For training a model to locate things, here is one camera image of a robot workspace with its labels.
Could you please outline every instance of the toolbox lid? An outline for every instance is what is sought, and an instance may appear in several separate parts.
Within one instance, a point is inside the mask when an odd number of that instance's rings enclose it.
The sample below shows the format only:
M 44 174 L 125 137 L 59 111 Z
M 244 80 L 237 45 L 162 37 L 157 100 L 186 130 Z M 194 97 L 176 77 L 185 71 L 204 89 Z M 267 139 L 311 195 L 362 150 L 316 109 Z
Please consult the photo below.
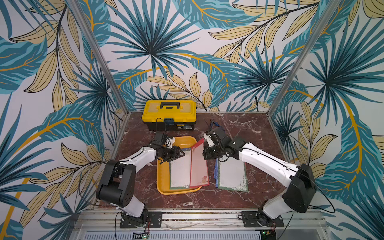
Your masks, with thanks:
M 196 103 L 192 100 L 149 100 L 145 104 L 142 119 L 144 122 L 195 122 Z

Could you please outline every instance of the metal vent grille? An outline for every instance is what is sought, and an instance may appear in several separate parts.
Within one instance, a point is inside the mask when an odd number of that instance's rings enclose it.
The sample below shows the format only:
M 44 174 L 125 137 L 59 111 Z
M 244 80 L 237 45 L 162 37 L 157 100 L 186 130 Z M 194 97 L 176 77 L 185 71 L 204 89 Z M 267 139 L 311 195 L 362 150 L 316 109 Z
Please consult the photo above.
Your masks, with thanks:
M 118 240 L 132 239 L 132 232 L 116 231 Z M 83 240 L 114 240 L 114 232 L 87 232 Z M 261 240 L 259 231 L 151 231 L 156 240 Z

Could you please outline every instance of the tropical leaf wallpaper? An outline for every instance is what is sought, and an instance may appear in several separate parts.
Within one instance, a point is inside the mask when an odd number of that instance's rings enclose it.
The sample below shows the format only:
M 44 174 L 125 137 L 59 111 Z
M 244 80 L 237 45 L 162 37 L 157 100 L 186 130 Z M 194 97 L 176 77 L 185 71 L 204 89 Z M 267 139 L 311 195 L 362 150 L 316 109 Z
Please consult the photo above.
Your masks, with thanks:
M 81 6 L 102 46 L 107 4 Z M 66 1 L 0 9 L 0 239 L 67 239 L 125 116 Z
M 324 215 L 336 240 L 384 239 L 383 6 L 341 1 L 272 116 L 291 161 L 311 166 L 335 206 Z
M 94 32 L 130 111 L 164 96 L 193 100 L 199 111 L 266 111 L 328 2 L 115 0 L 108 27 Z

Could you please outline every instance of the orange tray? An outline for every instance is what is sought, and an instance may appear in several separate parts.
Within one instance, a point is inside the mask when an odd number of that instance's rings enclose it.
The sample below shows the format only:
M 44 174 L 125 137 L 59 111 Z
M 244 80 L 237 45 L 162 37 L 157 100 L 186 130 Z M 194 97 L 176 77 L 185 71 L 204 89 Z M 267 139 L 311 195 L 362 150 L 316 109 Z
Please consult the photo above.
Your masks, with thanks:
M 176 141 L 173 143 L 174 146 L 179 146 L 181 149 L 189 148 L 195 145 L 196 139 L 191 136 L 175 137 Z M 183 194 L 189 192 L 196 192 L 198 188 L 188 189 L 169 189 L 169 162 L 160 164 L 160 160 L 157 160 L 157 190 L 164 195 Z

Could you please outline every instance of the marble table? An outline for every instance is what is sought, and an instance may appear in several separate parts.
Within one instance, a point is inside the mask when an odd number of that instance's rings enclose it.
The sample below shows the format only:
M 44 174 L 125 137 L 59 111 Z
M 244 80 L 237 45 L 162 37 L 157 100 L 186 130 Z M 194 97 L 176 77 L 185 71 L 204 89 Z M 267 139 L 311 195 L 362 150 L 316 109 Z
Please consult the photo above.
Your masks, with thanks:
M 153 138 L 141 119 L 142 113 L 130 114 L 128 125 L 116 159 L 129 157 L 140 146 L 147 145 Z M 234 138 L 240 136 L 258 148 L 278 157 L 283 154 L 276 136 L 264 113 L 197 113 L 193 131 L 167 131 L 168 136 L 192 136 L 196 140 L 203 137 L 211 119 L 218 122 Z M 135 196 L 147 204 L 148 208 L 257 208 L 266 199 L 272 198 L 285 188 L 273 177 L 246 164 L 249 192 L 222 190 L 215 187 L 215 161 L 208 160 L 210 185 L 189 194 L 162 195 L 156 187 L 156 161 L 149 163 L 136 175 Z

